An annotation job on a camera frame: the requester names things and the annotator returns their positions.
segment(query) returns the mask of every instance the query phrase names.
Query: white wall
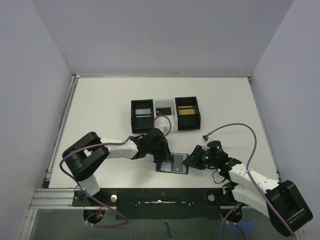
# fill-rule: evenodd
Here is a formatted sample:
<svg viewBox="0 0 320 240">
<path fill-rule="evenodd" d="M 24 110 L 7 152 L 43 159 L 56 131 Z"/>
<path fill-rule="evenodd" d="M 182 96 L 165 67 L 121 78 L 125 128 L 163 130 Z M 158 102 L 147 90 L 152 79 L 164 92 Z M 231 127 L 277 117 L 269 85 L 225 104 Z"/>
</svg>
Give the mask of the white wall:
<svg viewBox="0 0 320 240">
<path fill-rule="evenodd" d="M 293 0 L 33 0 L 74 74 L 251 74 Z"/>
<path fill-rule="evenodd" d="M 253 92 L 280 174 L 313 212 L 320 236 L 320 1 L 295 0 L 252 75 Z"/>
<path fill-rule="evenodd" d="M 32 1 L 1 1 L 1 240 L 19 238 L 49 164 L 71 77 Z"/>
</svg>

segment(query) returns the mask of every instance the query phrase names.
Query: white enclosure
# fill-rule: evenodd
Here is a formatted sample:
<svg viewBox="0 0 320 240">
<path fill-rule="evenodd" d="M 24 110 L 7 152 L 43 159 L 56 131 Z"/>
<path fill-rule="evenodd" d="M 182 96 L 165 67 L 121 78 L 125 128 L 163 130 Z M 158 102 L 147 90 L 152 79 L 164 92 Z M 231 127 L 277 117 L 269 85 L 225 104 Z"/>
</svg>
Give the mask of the white enclosure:
<svg viewBox="0 0 320 240">
<path fill-rule="evenodd" d="M 258 137 L 251 166 L 276 179 L 276 162 L 282 180 L 297 185 L 314 215 L 303 227 L 306 240 L 318 240 L 319 13 L 319 0 L 1 1 L 1 240 L 18 239 L 22 229 L 21 240 L 29 239 L 33 201 L 50 198 L 42 187 L 51 177 L 49 190 L 67 196 L 69 208 L 76 184 L 57 167 L 64 149 L 89 131 L 126 138 L 130 100 L 190 96 L 198 99 L 201 130 L 172 132 L 171 152 L 190 154 L 223 124 L 249 124 Z M 71 74 L 109 78 L 82 75 L 64 112 Z M 241 126 L 212 138 L 244 163 L 253 147 Z M 102 187 L 218 187 L 211 173 L 160 173 L 146 157 L 106 160 L 97 178 Z"/>
<path fill-rule="evenodd" d="M 251 167 L 278 179 L 275 164 L 247 78 L 79 78 L 61 142 L 50 188 L 74 188 L 75 182 L 59 168 L 62 153 L 88 132 L 101 138 L 124 140 L 131 135 L 131 100 L 196 96 L 201 130 L 167 136 L 170 151 L 190 154 L 203 145 L 202 136 L 229 123 L 245 123 L 257 134 Z M 243 126 L 221 129 L 211 136 L 220 140 L 229 156 L 246 163 L 254 145 Z M 156 172 L 152 156 L 142 159 L 107 159 L 95 172 L 102 188 L 213 188 L 212 170 L 189 169 L 189 174 Z"/>
</svg>

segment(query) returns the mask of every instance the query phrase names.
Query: metal frame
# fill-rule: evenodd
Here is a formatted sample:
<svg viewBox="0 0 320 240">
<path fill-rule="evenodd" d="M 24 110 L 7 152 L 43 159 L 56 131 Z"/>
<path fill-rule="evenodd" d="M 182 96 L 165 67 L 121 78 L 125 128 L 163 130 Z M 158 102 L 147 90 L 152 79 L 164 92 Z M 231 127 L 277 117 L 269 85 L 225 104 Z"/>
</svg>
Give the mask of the metal frame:
<svg viewBox="0 0 320 240">
<path fill-rule="evenodd" d="M 34 191 L 30 210 L 37 209 L 98 209 L 99 206 L 74 207 L 74 188 L 41 188 Z"/>
<path fill-rule="evenodd" d="M 253 96 L 253 101 L 254 101 L 254 104 L 255 104 L 255 108 L 257 109 L 258 114 L 259 114 L 259 119 L 260 119 L 260 122 L 261 122 L 261 125 L 262 125 L 262 128 L 263 128 L 263 132 L 264 132 L 264 135 L 265 135 L 265 138 L 266 138 L 266 142 L 268 143 L 268 148 L 269 148 L 269 151 L 270 151 L 270 153 L 271 153 L 271 157 L 272 157 L 272 160 L 273 160 L 273 164 L 274 164 L 274 166 L 275 166 L 276 173 L 277 173 L 277 175 L 278 175 L 278 179 L 281 181 L 280 172 L 279 172 L 279 167 L 278 167 L 278 165 L 277 165 L 277 163 L 276 163 L 274 153 L 272 152 L 272 149 L 271 149 L 271 146 L 270 146 L 270 142 L 269 142 L 269 138 L 268 138 L 268 135 L 267 135 L 267 132 L 266 132 L 266 128 L 265 128 L 264 122 L 263 122 L 263 120 L 262 120 L 262 117 L 261 117 L 261 114 L 260 114 L 260 111 L 259 111 L 259 108 L 258 108 L 258 105 L 257 105 L 257 101 L 256 101 L 256 98 L 255 98 L 254 92 L 253 92 L 253 90 L 252 90 L 252 86 L 251 86 L 251 75 L 248 76 L 248 82 L 249 82 L 250 90 L 251 90 L 251 92 L 252 92 L 252 96 Z"/>
<path fill-rule="evenodd" d="M 214 73 L 136 73 L 136 74 L 75 74 L 76 78 L 249 78 L 251 75 L 219 75 Z"/>
<path fill-rule="evenodd" d="M 24 225 L 19 240 L 29 240 L 32 228 L 34 227 L 37 211 L 37 209 L 29 209 L 24 221 Z"/>
<path fill-rule="evenodd" d="M 64 107 L 64 110 L 63 110 L 63 114 L 62 114 L 62 118 L 61 118 L 61 122 L 60 122 L 60 127 L 59 127 L 59 130 L 58 130 L 58 134 L 57 134 L 57 138 L 56 138 L 56 141 L 55 141 L 55 144 L 54 144 L 52 157 L 51 157 L 51 160 L 50 160 L 50 163 L 49 163 L 49 167 L 48 167 L 48 173 L 51 173 L 51 174 L 52 174 L 52 171 L 54 169 L 54 165 L 55 165 L 55 161 L 56 161 L 56 158 L 57 158 L 58 149 L 59 149 L 59 146 L 60 146 L 60 143 L 61 143 L 61 139 L 62 139 L 64 130 L 65 130 L 65 127 L 66 127 L 69 111 L 70 111 L 70 108 L 71 108 L 72 101 L 74 99 L 74 95 L 75 95 L 75 92 L 76 92 L 78 80 L 79 80 L 79 78 L 77 78 L 76 75 L 72 76 L 72 81 L 71 81 L 69 93 L 68 93 L 68 96 L 67 96 L 67 99 L 66 99 L 66 104 L 65 104 L 65 107 Z"/>
</svg>

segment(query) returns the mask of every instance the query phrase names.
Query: purple cable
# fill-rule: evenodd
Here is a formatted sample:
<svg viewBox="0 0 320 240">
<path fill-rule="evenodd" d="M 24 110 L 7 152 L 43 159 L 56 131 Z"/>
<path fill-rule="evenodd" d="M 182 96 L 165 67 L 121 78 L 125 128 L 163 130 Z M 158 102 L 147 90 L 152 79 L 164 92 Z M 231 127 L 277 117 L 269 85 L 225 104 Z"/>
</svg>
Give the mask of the purple cable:
<svg viewBox="0 0 320 240">
<path fill-rule="evenodd" d="M 165 115 L 156 116 L 155 119 L 153 120 L 153 126 L 154 126 L 154 127 L 156 126 L 156 120 L 157 120 L 158 118 L 160 118 L 160 117 L 166 118 L 166 119 L 168 120 L 168 122 L 169 122 L 169 125 L 170 125 L 169 131 L 164 135 L 164 137 L 166 137 L 166 136 L 168 136 L 168 134 L 171 132 L 171 128 L 172 128 L 171 121 L 170 121 L 170 119 L 169 119 L 167 116 L 165 116 Z"/>
<path fill-rule="evenodd" d="M 77 153 L 80 153 L 80 152 L 83 152 L 84 150 L 87 150 L 87 149 L 92 149 L 92 148 L 96 148 L 96 147 L 101 147 L 101 146 L 107 146 L 107 145 L 123 145 L 125 144 L 127 141 L 129 141 L 129 139 L 132 138 L 132 136 L 129 136 L 125 141 L 123 142 L 106 142 L 106 143 L 98 143 L 98 144 L 94 144 L 94 145 L 90 145 L 90 146 L 86 146 L 86 147 L 82 147 L 80 149 L 77 149 L 71 153 L 69 153 L 67 156 L 65 156 L 60 164 L 59 164 L 59 167 L 61 169 L 61 171 L 63 173 L 65 173 L 66 175 L 68 175 L 70 178 L 72 178 L 76 184 L 82 189 L 82 187 L 80 186 L 79 182 L 77 182 L 75 180 L 75 178 L 70 174 L 68 173 L 64 168 L 63 168 L 63 163 L 68 159 L 70 158 L 72 155 L 74 154 L 77 154 Z M 98 199 L 94 198 L 93 196 L 91 196 L 87 191 L 83 190 L 82 191 L 87 195 L 88 198 L 92 199 L 93 201 L 95 201 L 96 203 L 100 204 L 101 206 L 103 207 L 106 207 L 107 209 L 111 210 L 112 212 L 114 212 L 115 214 L 117 214 L 119 217 L 123 218 L 124 222 L 122 223 L 118 223 L 118 224 L 109 224 L 109 225 L 101 225 L 101 224 L 93 224 L 92 226 L 94 227 L 100 227 L 100 228 L 113 228 L 113 227 L 119 227 L 119 226 L 122 226 L 122 225 L 125 225 L 128 223 L 128 219 L 123 216 L 120 212 L 118 212 L 117 210 L 113 209 L 112 207 L 106 205 L 105 203 L 99 201 Z"/>
<path fill-rule="evenodd" d="M 219 240 L 222 240 L 221 238 L 221 233 L 222 233 L 222 227 L 224 226 L 224 223 L 227 221 L 227 218 L 229 217 L 229 215 L 233 212 L 233 210 L 237 209 L 237 208 L 241 208 L 244 204 L 243 203 L 239 203 L 238 205 L 234 206 L 226 215 L 225 217 L 223 218 L 221 224 L 220 224 L 220 227 L 219 227 Z M 232 221 L 229 221 L 230 223 L 233 223 L 235 224 L 238 228 L 240 228 L 245 236 L 245 239 L 246 240 L 249 240 L 249 237 L 246 233 L 246 231 L 244 230 L 244 228 L 238 224 L 238 223 L 235 223 L 235 222 L 232 222 Z"/>
<path fill-rule="evenodd" d="M 225 127 L 229 127 L 229 126 L 245 126 L 247 127 L 248 129 L 250 129 L 250 131 L 252 132 L 253 134 L 253 138 L 254 138 L 254 146 L 253 146 L 253 150 L 252 150 L 252 153 L 249 157 L 249 160 L 248 162 L 246 163 L 246 170 L 247 170 L 247 173 L 248 173 L 248 176 L 249 178 L 251 179 L 252 183 L 254 184 L 254 186 L 256 187 L 256 189 L 258 189 L 259 193 L 261 194 L 261 196 L 263 197 L 263 199 L 265 200 L 266 204 L 268 204 L 268 206 L 271 208 L 271 210 L 274 212 L 274 214 L 279 218 L 279 220 L 283 223 L 283 225 L 286 227 L 286 229 L 289 231 L 289 233 L 291 234 L 291 236 L 295 236 L 295 233 L 292 231 L 292 229 L 290 228 L 290 226 L 287 224 L 287 222 L 283 219 L 283 217 L 278 213 L 278 211 L 275 209 L 275 207 L 271 204 L 271 202 L 267 199 L 267 197 L 265 196 L 265 193 L 264 191 L 259 187 L 259 185 L 256 183 L 256 181 L 254 180 L 254 178 L 252 177 L 250 171 L 249 171 L 249 164 L 256 152 L 256 149 L 257 149 L 257 135 L 255 133 L 255 131 L 247 124 L 245 123 L 239 123 L 239 122 L 236 122 L 236 123 L 230 123 L 230 124 L 227 124 L 227 125 L 223 125 L 223 126 L 220 126 L 218 128 L 216 128 L 215 130 L 209 132 L 206 137 L 209 137 L 211 134 L 213 134 L 214 132 L 218 131 L 219 129 L 222 129 L 222 128 L 225 128 Z"/>
</svg>

